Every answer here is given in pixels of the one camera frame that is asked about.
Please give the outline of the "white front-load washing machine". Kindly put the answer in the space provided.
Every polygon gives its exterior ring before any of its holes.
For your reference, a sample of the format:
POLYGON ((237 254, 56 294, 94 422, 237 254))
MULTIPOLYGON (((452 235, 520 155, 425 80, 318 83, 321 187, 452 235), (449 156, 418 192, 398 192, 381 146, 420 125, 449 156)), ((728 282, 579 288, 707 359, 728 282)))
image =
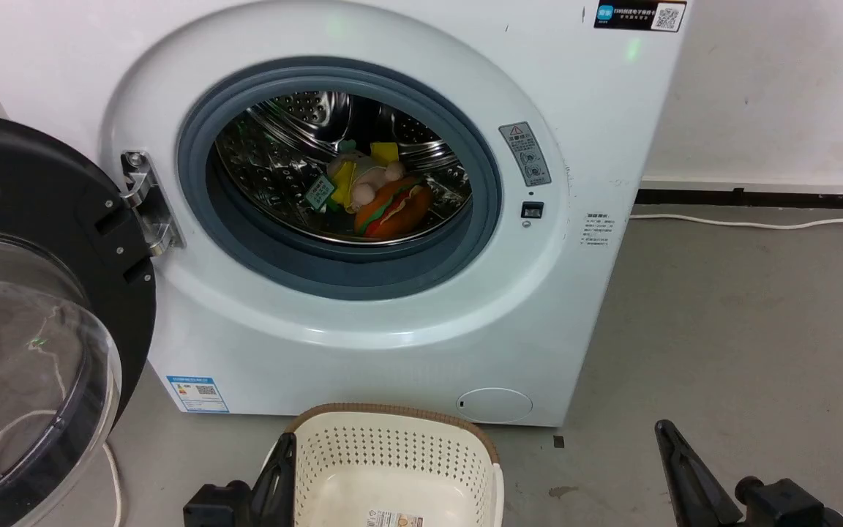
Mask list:
POLYGON ((184 237, 154 258, 146 366, 210 377, 230 414, 324 403, 461 416, 459 396, 511 388, 519 426, 566 416, 694 14, 680 31, 595 28, 600 0, 0 0, 0 118, 63 141, 120 182, 149 154, 184 237), (356 60, 434 88, 501 170, 487 247, 412 296, 347 301, 264 279, 218 249, 178 177, 185 118, 217 81, 292 57, 356 60), (551 184, 526 187, 498 128, 528 122, 551 184), (520 217, 542 201, 543 217, 520 217), (587 213, 617 223, 582 246, 587 213))

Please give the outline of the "steel perforated washer drum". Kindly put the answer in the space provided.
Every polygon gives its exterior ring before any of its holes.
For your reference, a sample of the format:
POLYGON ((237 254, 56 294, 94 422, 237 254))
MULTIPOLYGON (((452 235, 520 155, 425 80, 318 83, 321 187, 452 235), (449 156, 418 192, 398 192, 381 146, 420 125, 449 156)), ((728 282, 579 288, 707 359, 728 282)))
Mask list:
POLYGON ((347 92, 286 92, 243 110, 214 142, 232 184, 254 208, 254 219, 302 236, 356 247, 402 244, 446 227, 465 212, 473 190, 464 165, 434 130, 391 105, 347 92), (321 212, 304 199, 317 176, 326 174, 338 144, 354 140, 370 154, 373 141, 394 141, 405 177, 432 190, 432 204, 407 236, 377 240, 355 236, 355 213, 327 201, 321 212))

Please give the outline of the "black baseboard strip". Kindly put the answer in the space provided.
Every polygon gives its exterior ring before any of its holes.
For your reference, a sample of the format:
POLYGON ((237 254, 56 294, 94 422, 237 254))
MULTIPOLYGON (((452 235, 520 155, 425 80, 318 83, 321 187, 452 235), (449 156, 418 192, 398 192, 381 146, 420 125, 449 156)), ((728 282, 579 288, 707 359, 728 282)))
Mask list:
POLYGON ((737 206, 843 210, 843 194, 734 190, 639 190, 637 206, 737 206))

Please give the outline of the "round white filter cover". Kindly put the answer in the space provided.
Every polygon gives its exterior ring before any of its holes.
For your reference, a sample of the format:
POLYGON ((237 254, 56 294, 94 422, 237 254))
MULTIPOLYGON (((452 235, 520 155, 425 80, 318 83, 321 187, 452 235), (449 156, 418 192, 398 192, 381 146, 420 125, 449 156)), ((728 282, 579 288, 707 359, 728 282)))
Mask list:
POLYGON ((534 404, 525 394, 503 387, 483 387, 462 394, 456 409, 471 422, 505 425, 520 421, 534 404))

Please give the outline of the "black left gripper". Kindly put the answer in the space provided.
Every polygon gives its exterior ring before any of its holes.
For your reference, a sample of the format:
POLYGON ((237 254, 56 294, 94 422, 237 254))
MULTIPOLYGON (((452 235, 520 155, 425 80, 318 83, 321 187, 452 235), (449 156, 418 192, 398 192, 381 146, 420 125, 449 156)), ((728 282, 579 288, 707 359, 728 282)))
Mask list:
POLYGON ((253 493, 245 482, 204 484, 183 506, 184 527, 294 527, 296 447, 294 433, 275 441, 253 493))

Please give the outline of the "black QR code sticker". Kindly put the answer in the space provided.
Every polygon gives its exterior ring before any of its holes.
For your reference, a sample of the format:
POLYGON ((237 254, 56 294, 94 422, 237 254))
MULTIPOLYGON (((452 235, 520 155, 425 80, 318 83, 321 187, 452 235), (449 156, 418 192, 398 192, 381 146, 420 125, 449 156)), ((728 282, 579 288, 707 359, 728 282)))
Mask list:
POLYGON ((600 0, 595 28, 678 33, 685 0, 600 0))

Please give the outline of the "green and white hang tag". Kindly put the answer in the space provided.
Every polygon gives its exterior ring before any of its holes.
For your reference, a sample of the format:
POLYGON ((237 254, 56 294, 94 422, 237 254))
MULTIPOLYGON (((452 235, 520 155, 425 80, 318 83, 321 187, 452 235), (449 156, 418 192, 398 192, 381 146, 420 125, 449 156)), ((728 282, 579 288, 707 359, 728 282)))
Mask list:
POLYGON ((311 210, 321 212, 328 200, 331 199, 334 191, 337 190, 334 182, 326 174, 315 177, 315 181, 308 187, 304 194, 304 199, 307 201, 311 210))

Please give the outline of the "orange burger plush toy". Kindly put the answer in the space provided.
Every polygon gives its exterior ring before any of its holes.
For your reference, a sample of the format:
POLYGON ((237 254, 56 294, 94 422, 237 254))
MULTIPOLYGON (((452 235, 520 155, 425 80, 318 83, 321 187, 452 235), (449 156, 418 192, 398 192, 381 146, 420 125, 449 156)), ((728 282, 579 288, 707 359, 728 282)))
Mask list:
POLYGON ((355 236, 392 240, 407 236, 428 213, 434 193, 422 178, 405 177, 381 187, 375 199, 355 213, 355 236))

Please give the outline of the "black round washer door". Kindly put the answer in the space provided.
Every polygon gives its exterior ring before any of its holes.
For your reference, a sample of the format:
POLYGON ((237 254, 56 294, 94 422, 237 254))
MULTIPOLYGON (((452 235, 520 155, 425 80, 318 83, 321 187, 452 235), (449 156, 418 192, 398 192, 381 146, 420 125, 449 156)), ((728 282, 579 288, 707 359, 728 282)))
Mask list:
POLYGON ((155 257, 125 190, 0 118, 0 527, 33 527, 74 486, 146 366, 155 257))

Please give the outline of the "grey rubber door gasket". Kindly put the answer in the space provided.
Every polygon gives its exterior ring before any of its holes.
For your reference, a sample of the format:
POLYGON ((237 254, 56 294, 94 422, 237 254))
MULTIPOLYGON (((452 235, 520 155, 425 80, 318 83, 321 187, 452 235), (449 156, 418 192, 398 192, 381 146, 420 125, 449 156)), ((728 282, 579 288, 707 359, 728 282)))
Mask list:
POLYGON ((504 201, 495 155, 464 111, 408 75, 344 58, 292 57, 217 81, 185 118, 177 164, 184 199, 218 249, 288 289, 347 301, 412 296, 452 279, 487 247, 504 201), (254 219, 254 208, 225 173, 215 139, 251 105, 301 91, 370 97, 427 124, 465 167, 473 190, 465 212, 416 241, 370 247, 323 242, 254 219))

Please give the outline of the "blue energy label sticker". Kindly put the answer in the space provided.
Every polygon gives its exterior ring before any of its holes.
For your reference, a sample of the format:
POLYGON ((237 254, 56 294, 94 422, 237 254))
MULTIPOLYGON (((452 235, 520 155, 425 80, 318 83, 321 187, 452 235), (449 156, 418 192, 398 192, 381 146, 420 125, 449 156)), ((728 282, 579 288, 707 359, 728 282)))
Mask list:
POLYGON ((166 379, 173 390, 175 400, 187 413, 230 413, 213 378, 167 375, 166 379))

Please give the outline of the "cream perforated laundry basket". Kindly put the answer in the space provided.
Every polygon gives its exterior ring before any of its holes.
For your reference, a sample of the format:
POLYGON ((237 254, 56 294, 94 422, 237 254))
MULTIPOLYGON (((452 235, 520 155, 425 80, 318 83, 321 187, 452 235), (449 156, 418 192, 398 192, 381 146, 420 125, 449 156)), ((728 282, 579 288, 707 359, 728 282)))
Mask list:
POLYGON ((424 527, 502 527, 504 476, 487 434, 454 416, 330 403, 296 416, 294 527, 365 527, 368 511, 424 527))

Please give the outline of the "grey warning sticker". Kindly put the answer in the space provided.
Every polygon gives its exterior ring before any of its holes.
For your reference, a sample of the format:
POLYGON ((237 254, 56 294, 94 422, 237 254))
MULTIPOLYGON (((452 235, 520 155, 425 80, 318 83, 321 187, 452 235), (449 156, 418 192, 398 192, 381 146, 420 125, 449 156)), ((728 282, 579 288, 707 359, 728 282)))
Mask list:
POLYGON ((526 187, 552 183, 547 161, 528 122, 502 124, 498 131, 511 150, 526 187))

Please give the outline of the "small printed text label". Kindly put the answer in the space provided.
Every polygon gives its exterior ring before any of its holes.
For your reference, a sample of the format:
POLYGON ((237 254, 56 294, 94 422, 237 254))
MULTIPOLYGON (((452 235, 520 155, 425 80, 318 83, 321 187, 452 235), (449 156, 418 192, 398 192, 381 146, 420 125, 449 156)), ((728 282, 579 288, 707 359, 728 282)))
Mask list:
POLYGON ((592 212, 583 218, 581 230, 582 246, 608 247, 611 244, 617 223, 609 214, 592 212))

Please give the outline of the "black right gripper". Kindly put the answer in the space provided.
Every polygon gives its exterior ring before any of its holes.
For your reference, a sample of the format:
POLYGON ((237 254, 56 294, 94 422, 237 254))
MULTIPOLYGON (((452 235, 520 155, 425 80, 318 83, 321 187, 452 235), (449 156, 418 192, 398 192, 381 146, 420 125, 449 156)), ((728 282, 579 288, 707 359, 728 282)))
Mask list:
MULTIPOLYGON (((653 427, 677 527, 736 527, 743 513, 672 421, 653 427)), ((843 527, 843 514, 790 478, 764 484, 747 476, 735 486, 746 507, 741 527, 843 527)))

